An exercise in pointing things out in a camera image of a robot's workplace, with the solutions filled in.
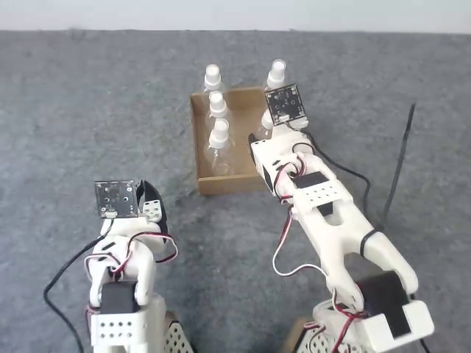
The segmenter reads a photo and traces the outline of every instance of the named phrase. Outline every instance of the white wall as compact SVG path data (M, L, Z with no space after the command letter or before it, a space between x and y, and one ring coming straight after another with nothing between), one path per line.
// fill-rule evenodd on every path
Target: white wall
M0 29L471 33L471 0L0 0Z

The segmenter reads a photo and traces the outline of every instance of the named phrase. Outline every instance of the cardboard box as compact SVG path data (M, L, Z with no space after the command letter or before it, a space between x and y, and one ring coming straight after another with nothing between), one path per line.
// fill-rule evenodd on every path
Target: cardboard box
M295 353L302 338L306 333L304 324L308 321L311 321L312 318L298 318L294 323L288 337L285 339L285 342L280 350L280 353Z
M224 98L233 113L231 138L235 143L233 159L236 164L236 174L231 176L212 175L210 166L204 157L204 148L209 137L205 124L205 116L209 110L208 94L194 93L190 97L199 193L217 195L263 190L265 183L255 170L255 165L250 157L248 141L249 134L258 128L263 111L266 109L263 89L229 90L224 94Z

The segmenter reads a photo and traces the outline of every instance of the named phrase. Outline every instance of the cable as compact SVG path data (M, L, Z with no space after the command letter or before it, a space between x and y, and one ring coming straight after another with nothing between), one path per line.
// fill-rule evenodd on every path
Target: cable
M411 109L409 110L409 115L407 118L406 129L403 135L403 142L400 146L399 157L397 158L396 170L394 171L394 176L392 178L391 188L389 189L388 199L386 200L383 208L383 213L381 215L381 219L379 224L373 228L370 232L368 232L360 242L360 255L364 257L364 250L365 245L368 239L370 239L376 232L382 232L384 230L386 219L388 218L389 209L391 207L392 199L396 193L397 183L399 181L400 172L403 167L404 158L406 157L406 149L407 149L407 141L409 138L409 132L411 131L412 127L412 119L414 119L414 112L415 112L415 103L411 105Z
M43 298L44 298L45 303L51 308L52 311L54 311L62 319L62 321L64 321L67 327L71 330L80 353L84 352L82 341L80 340L80 336L78 332L75 330L75 327L70 322L70 320L64 315L62 311L60 311L58 307L56 307L56 305L51 301L51 299L49 299L49 291L56 285L57 281L61 278L61 276L64 274L67 268L69 268L79 257L81 257L84 253L86 253L86 251L93 248L97 243L105 239L105 237L110 232L111 227L113 226L113 223L114 223L114 219L111 220L108 230L103 235L100 235L97 239L91 241L82 250L77 252L69 261L67 261L64 264L64 266L62 266L62 268L57 272L54 278L52 278L51 282L46 286L46 288L44 288Z
M330 158L327 153L322 151L322 149L319 147L316 140L314 139L314 136L307 129L296 130L294 127L292 127L290 125L290 123L286 123L286 125L293 131L300 131L303 134L307 135L309 137L309 140L311 141L311 143L314 146L314 150L319 152L319 154L321 156L323 156L331 165L334 165L338 169L341 169L341 170L343 170L343 171L345 171L349 174L352 174L354 177L358 177L358 178L362 179L363 181L365 181L366 187L365 187L365 191L364 191L363 199L362 199L362 208L363 208L363 213L364 213L366 219L369 221L369 216L368 216L368 194L369 194L369 189L371 188L371 182L369 181L369 179L366 176L364 176L363 174L358 173L357 171L354 171L354 170L352 170L348 167L345 167L344 165L342 165L342 164L336 162L335 160L333 160L332 158Z
M296 142L296 143L291 147L291 151L292 151L293 153L296 153L296 152L294 151L294 147L296 147L296 146L301 146L301 145L307 146L307 147L311 147L311 148L312 148L312 154L316 154L316 150L314 149L314 146L312 146L312 145L310 145L309 143L306 143L306 142Z
M290 277L290 276L293 276L295 275L296 273L298 273L299 271L303 270L304 268L313 268L317 271L319 271L321 274L324 275L324 277L327 278L327 274L324 272L324 270L322 270L322 268L320 268L319 266L317 265L314 265L312 263L305 263L303 265L300 265L300 266L297 266L294 270L292 271L289 271L289 272L280 272L278 271L277 269L277 266L275 264L275 261L276 261L276 258L278 256L278 253L280 252L281 248L283 247L283 244L285 243L285 240L286 240L286 236L288 234L288 231L289 231L289 228L291 227L291 223L293 221L293 217L291 215L291 209L293 208L293 206L291 205L290 208L288 208L288 217L286 218L286 222L285 222L285 225L283 227L283 231L281 233L281 237L280 237L280 240L278 241L278 246L277 246L277 249L275 250L275 253L273 254L273 258L272 258L272 267L273 267L273 270L276 272L276 274L278 276L281 276L281 277Z
M118 264L118 266L116 266L114 268L111 268L112 271L115 270L116 268L118 268L121 265L121 262L111 253L103 252L103 253L96 253L96 254L88 255L85 259L83 259L83 265L85 267L85 273L87 274L87 277L90 281L92 280L92 278L91 278L91 274L90 274L89 262L90 262L90 260L92 260L94 258L97 258L97 257L98 257L98 259L101 259L103 257L108 257L111 260L114 260L115 263Z
M332 353L338 353L341 342L344 340L344 337L347 334L348 328L352 324L353 320L355 320L355 317L348 318L345 321L345 324L340 331L339 338L337 339L336 344L332 348Z
M140 233L137 233L137 234L134 234L130 239L129 241L127 242L127 251L126 251L126 260L123 261L123 263L114 271L112 271L114 274L118 274L119 272L123 271L124 268L126 267L128 261L130 260L131 258L131 243L138 237L143 237L143 236L148 236L148 237L157 237L157 238L162 238L162 239L167 239L167 240L170 240L172 245L174 246L175 248L175 251L173 254L167 256L167 257L164 257L163 259L161 260L156 260L155 263L167 263L168 261L172 261L175 257L178 256L178 246L177 244L175 243L175 240L173 239L173 237L170 235L170 234L167 234L167 233L160 233L160 232L140 232Z
M399 157L397 158L396 170L394 172L394 177L392 178L392 183L391 183L391 188L389 189L388 199L386 200L386 203L384 204L383 215L380 220L380 225L382 227L384 227L384 224L386 223L389 208L391 207L392 199L394 198L394 194L396 193L397 182L399 181L399 175L403 167L404 158L406 156L407 140L409 139L409 132L411 131L411 127L412 127L412 119L414 118L414 111L415 111L415 103L411 105L411 109L409 110L406 130L404 131L403 142L401 143Z

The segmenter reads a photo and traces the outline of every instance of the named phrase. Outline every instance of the perforated bracket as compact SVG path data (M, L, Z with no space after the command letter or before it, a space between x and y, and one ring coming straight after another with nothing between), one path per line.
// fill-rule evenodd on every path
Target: perforated bracket
M160 200L153 200L144 202L142 212L151 222L159 222L162 219L162 207L160 206Z
M92 346L127 346L146 342L146 311L91 316Z
M309 203L309 206L312 208L351 197L345 186L337 179L321 182L320 184L299 190L303 195L304 201Z
M180 322L173 321L165 335L164 353L194 353Z
M296 353L330 353L336 342L334 337L325 333L316 334L318 329L309 329L305 331L300 341ZM368 349L353 343L341 343L339 352L351 353L372 353Z

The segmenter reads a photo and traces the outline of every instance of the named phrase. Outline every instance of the open cardboard box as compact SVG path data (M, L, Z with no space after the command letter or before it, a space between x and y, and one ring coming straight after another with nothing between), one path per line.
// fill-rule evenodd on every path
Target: open cardboard box
M205 144L209 137L205 124L205 116L209 110L208 94L194 93L190 97L199 193L217 195L263 190L264 182L250 157L248 141L249 135L258 128L263 111L266 109L263 88L229 90L224 94L224 98L233 113L231 138L235 144L233 160L236 165L236 174L214 176L204 156Z

